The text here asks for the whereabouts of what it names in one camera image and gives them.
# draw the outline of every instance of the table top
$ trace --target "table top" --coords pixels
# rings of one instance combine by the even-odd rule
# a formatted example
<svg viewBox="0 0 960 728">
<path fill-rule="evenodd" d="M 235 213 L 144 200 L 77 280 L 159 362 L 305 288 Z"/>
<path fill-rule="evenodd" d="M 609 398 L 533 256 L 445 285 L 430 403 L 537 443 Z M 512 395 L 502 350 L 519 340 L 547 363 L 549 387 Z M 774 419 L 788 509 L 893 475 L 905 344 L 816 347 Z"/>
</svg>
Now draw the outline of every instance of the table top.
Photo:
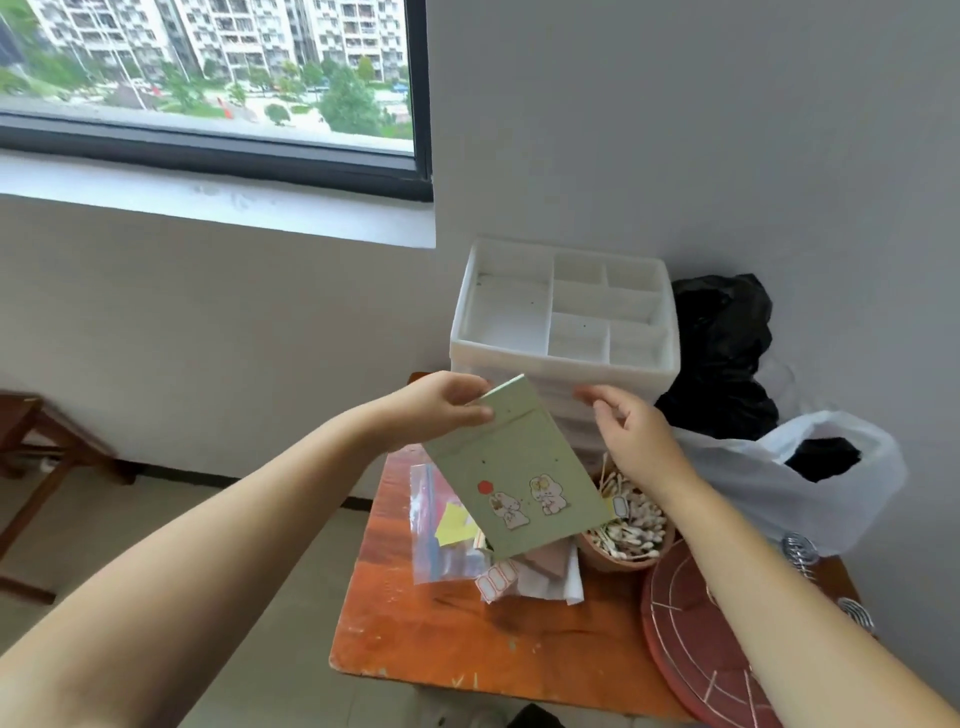
<svg viewBox="0 0 960 728">
<path fill-rule="evenodd" d="M 485 604 L 472 581 L 415 586 L 411 446 L 391 454 L 337 624 L 330 666 L 354 675 L 490 692 L 630 716 L 691 720 L 643 638 L 642 575 L 582 569 L 576 606 L 509 596 Z M 839 559 L 830 581 L 855 595 Z"/>
</svg>

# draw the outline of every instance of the red placemat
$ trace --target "red placemat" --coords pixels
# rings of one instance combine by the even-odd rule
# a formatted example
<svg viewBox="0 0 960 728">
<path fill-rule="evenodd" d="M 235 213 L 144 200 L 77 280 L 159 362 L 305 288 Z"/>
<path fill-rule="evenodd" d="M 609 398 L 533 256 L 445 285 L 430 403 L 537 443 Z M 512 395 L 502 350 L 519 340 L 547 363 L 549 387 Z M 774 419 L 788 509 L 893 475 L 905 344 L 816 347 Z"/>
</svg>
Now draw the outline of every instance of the red placemat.
<svg viewBox="0 0 960 728">
<path fill-rule="evenodd" d="M 684 707 L 713 728 L 779 728 L 686 542 L 648 574 L 640 603 L 654 662 Z"/>
</svg>

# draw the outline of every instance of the white plastic bag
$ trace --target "white plastic bag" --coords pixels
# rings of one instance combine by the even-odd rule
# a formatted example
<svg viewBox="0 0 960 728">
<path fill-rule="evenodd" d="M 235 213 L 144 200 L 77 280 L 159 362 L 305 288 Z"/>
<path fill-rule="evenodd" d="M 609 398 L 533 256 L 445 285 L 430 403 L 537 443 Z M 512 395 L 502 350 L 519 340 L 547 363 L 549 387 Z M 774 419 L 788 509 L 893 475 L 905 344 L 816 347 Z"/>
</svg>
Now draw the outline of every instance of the white plastic bag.
<svg viewBox="0 0 960 728">
<path fill-rule="evenodd" d="M 801 415 L 756 442 L 674 433 L 697 473 L 765 536 L 779 540 L 797 531 L 823 556 L 852 548 L 907 477 L 897 441 L 846 412 Z M 784 465 L 804 440 L 827 437 L 847 438 L 860 462 L 817 483 Z"/>
</svg>

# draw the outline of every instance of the drawer organizer compartment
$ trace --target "drawer organizer compartment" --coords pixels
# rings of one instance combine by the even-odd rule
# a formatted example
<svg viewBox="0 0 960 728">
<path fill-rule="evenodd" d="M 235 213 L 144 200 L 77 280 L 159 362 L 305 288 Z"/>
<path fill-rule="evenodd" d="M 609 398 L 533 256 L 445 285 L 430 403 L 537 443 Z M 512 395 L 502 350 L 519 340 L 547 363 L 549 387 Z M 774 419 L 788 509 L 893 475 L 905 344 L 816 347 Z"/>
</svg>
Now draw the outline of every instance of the drawer organizer compartment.
<svg viewBox="0 0 960 728">
<path fill-rule="evenodd" d="M 655 400 L 680 370 L 666 266 L 505 240 L 477 241 L 450 335 L 457 371 L 607 382 Z"/>
</svg>

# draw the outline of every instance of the cartoon bunny sticker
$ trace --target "cartoon bunny sticker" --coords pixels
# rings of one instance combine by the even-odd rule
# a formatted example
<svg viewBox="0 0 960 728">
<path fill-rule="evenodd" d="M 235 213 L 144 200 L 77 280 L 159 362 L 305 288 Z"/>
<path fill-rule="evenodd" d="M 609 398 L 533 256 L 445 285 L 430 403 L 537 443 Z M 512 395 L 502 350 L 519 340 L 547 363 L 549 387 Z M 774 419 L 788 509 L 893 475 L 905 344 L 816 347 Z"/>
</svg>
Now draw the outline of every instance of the cartoon bunny sticker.
<svg viewBox="0 0 960 728">
<path fill-rule="evenodd" d="M 520 501 L 513 496 L 508 496 L 503 491 L 497 491 L 490 496 L 490 505 L 493 512 L 503 519 L 508 531 L 520 528 L 530 522 L 530 519 L 520 511 Z"/>
<path fill-rule="evenodd" d="M 530 492 L 547 516 L 560 513 L 568 505 L 563 496 L 563 486 L 546 473 L 530 481 Z"/>
</svg>

